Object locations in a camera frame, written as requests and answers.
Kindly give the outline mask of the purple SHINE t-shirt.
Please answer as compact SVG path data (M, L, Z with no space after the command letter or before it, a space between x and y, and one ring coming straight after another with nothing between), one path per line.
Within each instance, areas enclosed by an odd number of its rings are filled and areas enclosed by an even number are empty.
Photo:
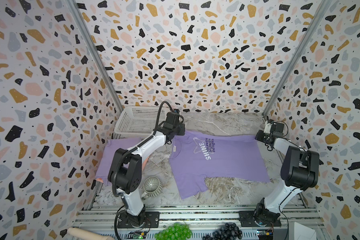
M270 182L254 135L210 136L186 131L172 139L169 163L181 199L207 191L206 178Z

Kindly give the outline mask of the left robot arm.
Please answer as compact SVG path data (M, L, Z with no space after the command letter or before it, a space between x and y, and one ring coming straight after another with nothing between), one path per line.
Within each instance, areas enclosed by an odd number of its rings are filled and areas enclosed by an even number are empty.
M168 144L175 136L185 134L184 117L175 109L167 113L165 121L157 124L153 132L138 144L115 151L108 174L114 197L120 197L125 216L134 226L146 219L146 207L139 192L142 181L143 161L158 148Z

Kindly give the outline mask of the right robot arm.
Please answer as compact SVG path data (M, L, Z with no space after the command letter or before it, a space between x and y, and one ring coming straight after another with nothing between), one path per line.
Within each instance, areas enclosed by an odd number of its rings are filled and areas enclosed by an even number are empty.
M268 120L255 137L271 150L284 155L280 172L282 180L270 195L262 198L254 211L254 221L261 227L274 225L285 205L296 195L315 187L319 179L319 153L305 150L286 139L285 126L281 121Z

